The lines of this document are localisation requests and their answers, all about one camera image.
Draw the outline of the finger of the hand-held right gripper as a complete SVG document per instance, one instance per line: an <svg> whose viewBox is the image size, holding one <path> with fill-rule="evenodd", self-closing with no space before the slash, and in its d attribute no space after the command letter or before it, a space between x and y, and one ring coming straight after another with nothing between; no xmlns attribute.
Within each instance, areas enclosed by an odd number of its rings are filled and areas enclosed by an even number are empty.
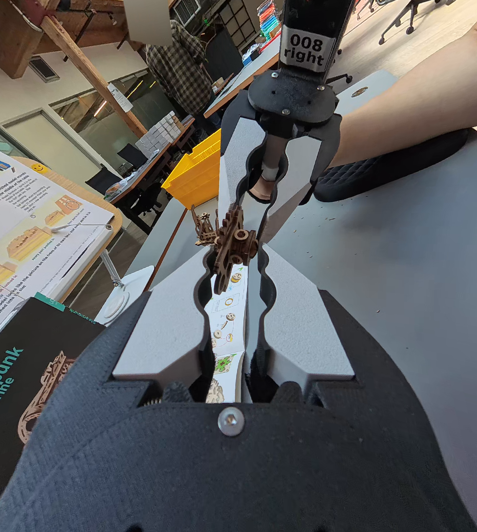
<svg viewBox="0 0 477 532"><path fill-rule="evenodd" d="M285 149L286 171L275 182L270 205L258 231L259 244L273 239L311 189L310 179L321 143L321 140L312 137L295 138L288 142Z"/></svg>
<svg viewBox="0 0 477 532"><path fill-rule="evenodd" d="M225 219L230 209L242 205L245 194L260 179L267 148L267 133L256 120L246 117L239 118L227 147L224 147L230 126L230 123L222 121L218 191L220 220Z"/></svg>

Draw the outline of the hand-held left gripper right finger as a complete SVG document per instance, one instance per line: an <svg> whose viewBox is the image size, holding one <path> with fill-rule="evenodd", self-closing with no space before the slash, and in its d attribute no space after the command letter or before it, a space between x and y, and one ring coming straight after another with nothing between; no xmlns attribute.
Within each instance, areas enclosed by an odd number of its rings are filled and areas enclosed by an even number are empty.
<svg viewBox="0 0 477 532"><path fill-rule="evenodd" d="M305 397L315 382L352 380L355 371L317 286L268 244L257 256L265 309L245 376L252 402L271 402L286 382Z"/></svg>

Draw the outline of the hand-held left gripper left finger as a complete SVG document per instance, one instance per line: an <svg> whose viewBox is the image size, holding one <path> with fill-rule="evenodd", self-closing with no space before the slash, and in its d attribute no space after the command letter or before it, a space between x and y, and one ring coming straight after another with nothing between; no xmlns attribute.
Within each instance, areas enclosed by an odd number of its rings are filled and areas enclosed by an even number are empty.
<svg viewBox="0 0 477 532"><path fill-rule="evenodd" d="M213 246L202 248L151 291L112 375L151 380L162 391L181 382L205 402L215 370L205 305L212 297Z"/></svg>

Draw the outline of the wooden gear assembly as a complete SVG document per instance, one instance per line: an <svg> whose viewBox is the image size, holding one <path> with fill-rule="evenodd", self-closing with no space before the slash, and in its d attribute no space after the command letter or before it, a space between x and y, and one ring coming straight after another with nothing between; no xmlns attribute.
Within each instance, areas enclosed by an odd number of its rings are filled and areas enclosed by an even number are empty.
<svg viewBox="0 0 477 532"><path fill-rule="evenodd" d="M213 266L216 295L227 290L233 266L249 265L259 248L255 230L244 228L244 211L240 205L230 208L222 220L215 238L216 259Z"/></svg>

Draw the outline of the person's right forearm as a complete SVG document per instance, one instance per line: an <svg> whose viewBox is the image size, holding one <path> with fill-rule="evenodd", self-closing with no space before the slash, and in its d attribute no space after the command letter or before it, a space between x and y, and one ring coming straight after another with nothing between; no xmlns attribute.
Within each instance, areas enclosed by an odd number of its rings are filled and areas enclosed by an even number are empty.
<svg viewBox="0 0 477 532"><path fill-rule="evenodd" d="M343 117L330 167L477 127L477 23L388 90Z"/></svg>

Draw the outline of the grey desk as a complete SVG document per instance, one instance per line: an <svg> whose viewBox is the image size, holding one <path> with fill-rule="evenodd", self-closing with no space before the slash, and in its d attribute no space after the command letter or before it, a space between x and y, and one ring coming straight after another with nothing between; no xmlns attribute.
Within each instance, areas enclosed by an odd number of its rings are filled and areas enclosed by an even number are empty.
<svg viewBox="0 0 477 532"><path fill-rule="evenodd" d="M132 424L142 466L114 531L477 531L477 132L334 207L321 288L357 378L305 401Z"/></svg>

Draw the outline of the person's right hand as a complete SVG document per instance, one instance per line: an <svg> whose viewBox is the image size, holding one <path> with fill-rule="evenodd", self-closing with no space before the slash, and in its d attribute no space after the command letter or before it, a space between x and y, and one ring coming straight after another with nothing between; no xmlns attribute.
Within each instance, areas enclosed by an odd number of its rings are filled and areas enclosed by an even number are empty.
<svg viewBox="0 0 477 532"><path fill-rule="evenodd" d="M260 203L269 204L274 185L274 181L267 181L263 176L260 176L256 183L248 190L248 194Z"/></svg>

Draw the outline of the yellow plastic bin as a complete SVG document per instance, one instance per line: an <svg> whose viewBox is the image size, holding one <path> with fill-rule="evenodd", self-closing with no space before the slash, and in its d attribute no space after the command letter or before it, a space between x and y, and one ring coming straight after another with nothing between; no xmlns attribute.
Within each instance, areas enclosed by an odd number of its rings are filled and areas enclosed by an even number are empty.
<svg viewBox="0 0 477 532"><path fill-rule="evenodd" d="M185 209L197 207L218 196L221 129L185 154L162 184L162 189Z"/></svg>

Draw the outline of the white round stand base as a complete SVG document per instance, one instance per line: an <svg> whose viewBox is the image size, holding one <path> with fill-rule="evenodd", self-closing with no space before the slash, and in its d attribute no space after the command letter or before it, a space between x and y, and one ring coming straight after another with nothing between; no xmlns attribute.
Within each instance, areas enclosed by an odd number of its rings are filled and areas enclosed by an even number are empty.
<svg viewBox="0 0 477 532"><path fill-rule="evenodd" d="M143 293L154 272L154 266L150 265L121 278L108 251L104 250L100 257L109 272L114 289L99 310L94 321L107 327Z"/></svg>

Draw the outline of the grey work table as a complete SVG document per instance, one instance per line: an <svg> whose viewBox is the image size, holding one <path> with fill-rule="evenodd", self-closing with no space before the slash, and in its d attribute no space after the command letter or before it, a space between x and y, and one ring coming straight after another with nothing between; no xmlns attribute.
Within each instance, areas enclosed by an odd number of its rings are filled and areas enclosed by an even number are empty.
<svg viewBox="0 0 477 532"><path fill-rule="evenodd" d="M239 74L230 80L224 92L221 93L204 112L204 117L209 118L216 112L219 112L219 110L228 105L241 90L247 89L256 76L261 75L266 70L277 65L280 39L281 35L276 36L275 39L264 48L259 57L243 67Z"/></svg>

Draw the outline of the printed instruction booklet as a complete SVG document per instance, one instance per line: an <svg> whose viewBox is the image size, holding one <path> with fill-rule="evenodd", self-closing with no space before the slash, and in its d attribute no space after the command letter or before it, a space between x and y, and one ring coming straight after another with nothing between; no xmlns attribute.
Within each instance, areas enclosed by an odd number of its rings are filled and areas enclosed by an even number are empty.
<svg viewBox="0 0 477 532"><path fill-rule="evenodd" d="M215 357L206 403L241 402L247 287L248 267L234 265L227 289L220 295L213 294L205 306Z"/></svg>

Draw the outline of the black wrist rest pad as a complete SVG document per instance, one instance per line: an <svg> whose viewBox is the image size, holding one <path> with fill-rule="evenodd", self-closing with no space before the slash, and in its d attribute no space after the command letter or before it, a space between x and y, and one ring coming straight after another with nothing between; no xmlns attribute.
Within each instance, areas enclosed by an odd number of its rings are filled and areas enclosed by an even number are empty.
<svg viewBox="0 0 477 532"><path fill-rule="evenodd" d="M327 169L313 195L333 203L374 190L440 163L467 142L471 128L448 132L412 147Z"/></svg>

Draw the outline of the stack of colourful bins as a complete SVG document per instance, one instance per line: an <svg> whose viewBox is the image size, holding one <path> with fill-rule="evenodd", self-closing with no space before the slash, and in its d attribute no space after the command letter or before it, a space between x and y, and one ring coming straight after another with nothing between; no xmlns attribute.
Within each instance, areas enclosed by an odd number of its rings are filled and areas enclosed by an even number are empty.
<svg viewBox="0 0 477 532"><path fill-rule="evenodd" d="M274 1L264 1L257 7L261 35L266 41L272 40L281 31L280 11Z"/></svg>

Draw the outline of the black puzzle box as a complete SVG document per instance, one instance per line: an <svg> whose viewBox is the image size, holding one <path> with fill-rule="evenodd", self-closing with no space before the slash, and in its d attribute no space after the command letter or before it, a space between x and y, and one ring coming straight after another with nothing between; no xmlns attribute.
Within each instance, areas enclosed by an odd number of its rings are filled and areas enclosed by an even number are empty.
<svg viewBox="0 0 477 532"><path fill-rule="evenodd" d="M19 303L0 324L0 495L49 398L104 329L44 297Z"/></svg>

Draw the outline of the wooden board with instruction sheet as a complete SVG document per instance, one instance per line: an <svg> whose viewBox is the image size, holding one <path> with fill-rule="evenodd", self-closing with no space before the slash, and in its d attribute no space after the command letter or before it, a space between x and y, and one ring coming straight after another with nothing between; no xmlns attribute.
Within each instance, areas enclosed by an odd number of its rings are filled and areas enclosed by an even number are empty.
<svg viewBox="0 0 477 532"><path fill-rule="evenodd" d="M122 227L122 214L38 163L0 152L0 324L40 293L63 303Z"/></svg>

